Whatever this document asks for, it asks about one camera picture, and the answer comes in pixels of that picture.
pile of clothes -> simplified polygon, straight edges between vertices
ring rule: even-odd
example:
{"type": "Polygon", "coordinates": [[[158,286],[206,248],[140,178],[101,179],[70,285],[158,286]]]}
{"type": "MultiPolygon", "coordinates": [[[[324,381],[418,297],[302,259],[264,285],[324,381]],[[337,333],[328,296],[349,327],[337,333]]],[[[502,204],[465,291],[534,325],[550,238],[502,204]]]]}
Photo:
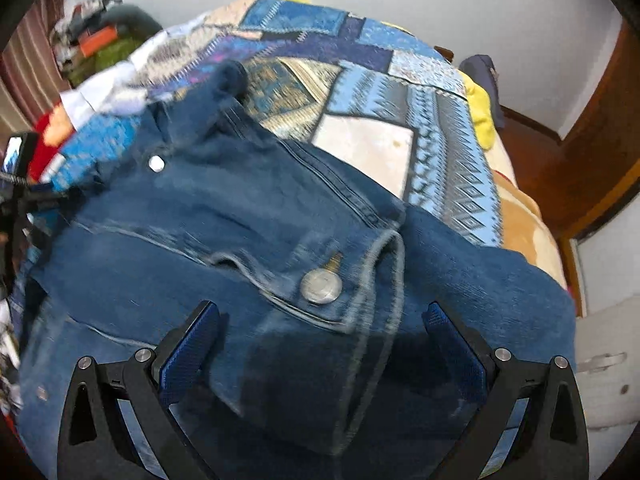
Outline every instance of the pile of clothes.
{"type": "Polygon", "coordinates": [[[433,301],[519,358],[572,361],[569,295],[500,248],[489,97],[398,28],[239,0],[64,92],[43,131],[31,178],[75,193],[34,216],[50,247],[10,307],[17,428],[49,478],[76,361],[153,348],[202,299],[222,334],[172,413],[230,478],[433,470],[486,395],[424,331],[433,301]]]}

bedspread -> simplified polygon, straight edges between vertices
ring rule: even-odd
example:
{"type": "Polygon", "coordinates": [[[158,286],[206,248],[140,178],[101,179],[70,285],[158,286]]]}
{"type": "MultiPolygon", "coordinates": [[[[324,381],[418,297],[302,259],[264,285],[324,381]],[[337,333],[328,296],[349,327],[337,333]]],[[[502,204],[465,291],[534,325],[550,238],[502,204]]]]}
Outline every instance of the bedspread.
{"type": "Polygon", "coordinates": [[[62,101],[81,128],[92,110],[126,115],[179,100],[225,59],[244,64],[243,104],[277,136],[313,143],[471,243],[519,251],[566,286],[537,206],[512,175],[492,173],[503,173],[488,163],[505,166],[501,144],[485,157],[460,73],[391,25],[289,0],[238,0],[163,31],[62,101]]]}

denim jacket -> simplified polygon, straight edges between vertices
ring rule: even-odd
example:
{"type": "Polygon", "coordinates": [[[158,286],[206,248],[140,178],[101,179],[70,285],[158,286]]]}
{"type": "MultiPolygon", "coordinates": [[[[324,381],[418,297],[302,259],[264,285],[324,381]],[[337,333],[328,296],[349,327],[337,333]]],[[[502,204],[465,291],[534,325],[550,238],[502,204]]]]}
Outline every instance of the denim jacket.
{"type": "MultiPolygon", "coordinates": [[[[148,108],[32,271],[50,315],[94,334],[59,347],[65,359],[27,348],[18,426],[46,469],[74,359],[154,345],[202,299],[224,320],[203,370],[210,391],[252,426],[330,456],[366,424],[380,384],[420,401],[396,424],[419,419],[450,440],[468,421],[474,407],[422,325],[431,301],[519,358],[572,359],[573,306],[552,278],[520,254],[473,246],[322,150],[278,139],[242,109],[245,89],[242,66],[226,62],[182,101],[148,108]],[[340,282],[327,303],[302,285],[322,268],[340,282]],[[37,417],[52,419],[46,438],[37,417]]],[[[203,412],[200,424],[216,421],[203,412]]]]}

baseboard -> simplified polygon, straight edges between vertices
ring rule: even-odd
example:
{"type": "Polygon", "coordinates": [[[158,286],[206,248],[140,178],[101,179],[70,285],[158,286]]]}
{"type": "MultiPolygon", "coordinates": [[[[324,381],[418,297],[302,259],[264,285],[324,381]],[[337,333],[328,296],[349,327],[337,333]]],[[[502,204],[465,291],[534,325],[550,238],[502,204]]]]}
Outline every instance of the baseboard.
{"type": "Polygon", "coordinates": [[[500,105],[500,108],[502,108],[502,112],[504,113],[505,117],[508,117],[513,121],[517,121],[520,124],[524,124],[528,128],[531,128],[532,130],[536,130],[537,132],[540,132],[544,136],[549,137],[549,139],[553,140],[553,142],[555,142],[556,144],[560,144],[560,142],[562,142],[562,139],[560,138],[558,133],[553,131],[548,126],[545,126],[544,124],[540,124],[537,120],[531,119],[530,117],[527,117],[526,115],[523,115],[520,112],[517,112],[516,110],[511,110],[511,108],[507,108],[504,105],[500,105]]]}

